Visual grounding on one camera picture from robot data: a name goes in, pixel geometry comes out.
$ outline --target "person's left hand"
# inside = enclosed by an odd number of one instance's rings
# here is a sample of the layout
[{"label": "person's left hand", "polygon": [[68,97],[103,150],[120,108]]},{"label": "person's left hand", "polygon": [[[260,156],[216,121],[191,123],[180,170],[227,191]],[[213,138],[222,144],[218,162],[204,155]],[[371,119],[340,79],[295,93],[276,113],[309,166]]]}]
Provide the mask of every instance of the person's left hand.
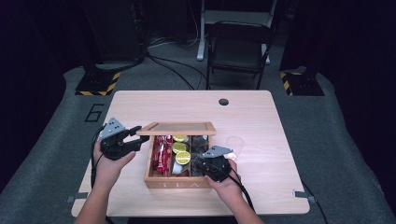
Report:
[{"label": "person's left hand", "polygon": [[93,152],[95,164],[97,164],[94,186],[110,192],[119,179],[122,168],[134,158],[136,152],[132,151],[121,159],[113,161],[106,158],[105,155],[102,156],[103,153],[100,151],[100,143],[101,141],[95,143]]}]

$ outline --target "chair seat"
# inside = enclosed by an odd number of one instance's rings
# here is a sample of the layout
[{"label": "chair seat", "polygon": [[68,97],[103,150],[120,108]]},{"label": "chair seat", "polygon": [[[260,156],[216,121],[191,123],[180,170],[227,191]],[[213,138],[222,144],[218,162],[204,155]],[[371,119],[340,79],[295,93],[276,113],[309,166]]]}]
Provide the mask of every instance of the chair seat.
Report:
[{"label": "chair seat", "polygon": [[262,45],[241,40],[217,39],[212,66],[223,69],[238,67],[257,73],[262,67]]}]

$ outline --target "box lid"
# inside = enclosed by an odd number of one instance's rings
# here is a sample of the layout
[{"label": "box lid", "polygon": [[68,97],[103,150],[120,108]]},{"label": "box lid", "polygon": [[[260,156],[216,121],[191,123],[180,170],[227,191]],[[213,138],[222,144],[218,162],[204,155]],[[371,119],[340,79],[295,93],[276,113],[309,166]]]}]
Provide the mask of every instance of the box lid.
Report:
[{"label": "box lid", "polygon": [[138,135],[215,135],[216,129],[210,121],[152,122],[136,133]]}]

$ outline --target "table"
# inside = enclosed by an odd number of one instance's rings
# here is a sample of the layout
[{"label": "table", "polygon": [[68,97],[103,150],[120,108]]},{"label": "table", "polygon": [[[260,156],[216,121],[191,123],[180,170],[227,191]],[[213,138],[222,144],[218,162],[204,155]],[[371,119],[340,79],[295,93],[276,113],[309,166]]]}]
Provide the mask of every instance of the table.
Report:
[{"label": "table", "polygon": [[[220,105],[227,99],[228,105]],[[238,173],[259,215],[304,214],[304,191],[288,140],[269,91],[117,91],[106,121],[114,117],[130,129],[152,121],[211,121],[213,143],[224,146],[237,136],[245,147],[237,159]],[[127,164],[110,193],[110,217],[215,217],[232,213],[213,189],[148,189],[144,182],[149,142]],[[88,164],[79,192],[90,192]],[[76,199],[77,216],[85,199]]]},{"label": "table", "polygon": [[[219,11],[206,10],[205,0],[201,0],[201,35],[198,47],[197,60],[202,61],[205,54],[205,25],[213,24],[217,21],[240,21],[259,23],[271,27],[272,18],[275,13],[277,0],[273,0],[271,11],[269,12],[244,12],[244,11]],[[266,45],[262,45],[262,53],[266,50]]]}]

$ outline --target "person's right arm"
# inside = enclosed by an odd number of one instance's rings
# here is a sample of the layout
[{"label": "person's right arm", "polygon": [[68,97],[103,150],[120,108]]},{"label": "person's right arm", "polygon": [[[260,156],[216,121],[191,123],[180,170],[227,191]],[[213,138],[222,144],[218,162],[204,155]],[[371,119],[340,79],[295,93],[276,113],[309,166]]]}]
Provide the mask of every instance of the person's right arm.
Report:
[{"label": "person's right arm", "polygon": [[[231,167],[236,171],[236,163],[232,160],[229,160],[229,162]],[[234,179],[238,179],[233,171],[231,171],[230,175]],[[242,190],[231,180],[231,178],[227,178],[220,183],[213,181],[207,175],[205,176],[205,179],[209,186],[218,193],[220,199],[228,206],[228,208],[230,208],[239,224],[264,223],[253,209],[250,208],[242,196]]]}]

